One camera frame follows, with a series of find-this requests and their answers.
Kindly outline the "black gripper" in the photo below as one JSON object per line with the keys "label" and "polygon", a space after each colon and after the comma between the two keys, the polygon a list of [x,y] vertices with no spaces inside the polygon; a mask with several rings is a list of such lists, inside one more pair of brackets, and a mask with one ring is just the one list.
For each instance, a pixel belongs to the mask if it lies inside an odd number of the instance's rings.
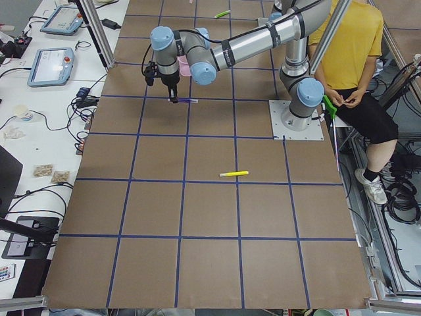
{"label": "black gripper", "polygon": [[161,74],[162,83],[168,87],[168,100],[172,103],[178,103],[177,85],[180,81],[180,73]]}

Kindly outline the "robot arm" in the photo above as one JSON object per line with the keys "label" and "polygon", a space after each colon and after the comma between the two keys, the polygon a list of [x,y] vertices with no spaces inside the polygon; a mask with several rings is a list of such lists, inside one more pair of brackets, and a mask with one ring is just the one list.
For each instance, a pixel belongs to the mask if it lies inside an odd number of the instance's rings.
{"label": "robot arm", "polygon": [[169,100],[177,103],[179,56],[186,57],[194,82],[205,86],[216,80],[217,72],[286,44],[280,78],[291,96],[288,112],[294,118],[307,119],[324,95],[322,84],[309,75],[307,38],[328,18],[331,5],[331,1],[282,1],[285,14],[222,41],[209,39],[206,28],[172,30],[157,26],[150,34],[155,60],[142,68],[142,74],[148,86],[160,78]]}

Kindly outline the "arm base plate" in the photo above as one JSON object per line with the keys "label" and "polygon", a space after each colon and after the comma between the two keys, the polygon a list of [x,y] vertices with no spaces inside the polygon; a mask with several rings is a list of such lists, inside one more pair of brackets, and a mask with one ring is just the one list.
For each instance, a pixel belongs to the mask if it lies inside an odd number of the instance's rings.
{"label": "arm base plate", "polygon": [[289,111],[287,100],[270,100],[270,120],[274,140],[324,141],[317,108],[307,118],[299,118]]}

